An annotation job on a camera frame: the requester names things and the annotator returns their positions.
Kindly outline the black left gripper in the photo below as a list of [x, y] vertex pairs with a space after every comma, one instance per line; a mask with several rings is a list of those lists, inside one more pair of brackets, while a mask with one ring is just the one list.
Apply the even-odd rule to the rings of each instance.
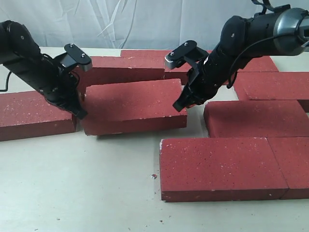
[[62, 67], [59, 67], [57, 71], [58, 74], [52, 86], [40, 89], [40, 93], [51, 105], [72, 113], [78, 119], [84, 119], [87, 111], [81, 106], [80, 94], [77, 90], [79, 75], [75, 72], [68, 72]]

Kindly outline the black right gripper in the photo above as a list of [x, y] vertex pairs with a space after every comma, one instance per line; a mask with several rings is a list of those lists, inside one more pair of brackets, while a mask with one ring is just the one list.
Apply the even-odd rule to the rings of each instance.
[[195, 105], [203, 105], [207, 100], [212, 99], [221, 87], [220, 84], [205, 79], [202, 72], [198, 70], [190, 69], [187, 77], [188, 82], [183, 89], [185, 95], [181, 95], [173, 104], [177, 112]]

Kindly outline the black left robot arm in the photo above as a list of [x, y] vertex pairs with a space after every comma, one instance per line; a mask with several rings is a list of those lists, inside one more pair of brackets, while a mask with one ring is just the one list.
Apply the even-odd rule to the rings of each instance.
[[81, 106], [77, 90], [80, 77], [73, 69], [80, 67], [86, 72], [92, 68], [92, 60], [73, 43], [64, 49], [64, 53], [53, 58], [41, 52], [25, 25], [11, 20], [0, 24], [1, 65], [49, 104], [83, 119], [87, 111]]

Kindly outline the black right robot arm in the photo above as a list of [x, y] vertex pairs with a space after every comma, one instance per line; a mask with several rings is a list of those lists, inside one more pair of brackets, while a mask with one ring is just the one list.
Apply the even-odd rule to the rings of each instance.
[[202, 105], [226, 84], [231, 88], [238, 71], [254, 58], [297, 56], [309, 45], [309, 12], [284, 5], [272, 13], [251, 18], [233, 16], [224, 24], [219, 43], [211, 53], [188, 40], [165, 56], [170, 69], [188, 63], [188, 81], [173, 107]]

